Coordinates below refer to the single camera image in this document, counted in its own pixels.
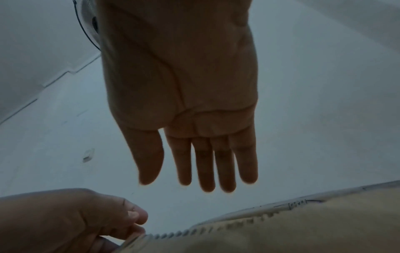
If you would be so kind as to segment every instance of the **hand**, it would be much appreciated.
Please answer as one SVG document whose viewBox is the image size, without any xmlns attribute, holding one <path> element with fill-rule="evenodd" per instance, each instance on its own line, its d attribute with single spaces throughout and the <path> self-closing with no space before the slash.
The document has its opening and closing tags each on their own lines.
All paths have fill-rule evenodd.
<svg viewBox="0 0 400 253">
<path fill-rule="evenodd" d="M 0 199 L 0 252 L 111 253 L 145 232 L 147 213 L 123 198 L 90 190 L 57 190 Z"/>
<path fill-rule="evenodd" d="M 204 191 L 257 180 L 254 110 L 257 58 L 251 0 L 97 0 L 111 113 L 139 169 L 152 183 L 164 158 L 159 129 L 189 185 L 191 145 Z"/>
</svg>

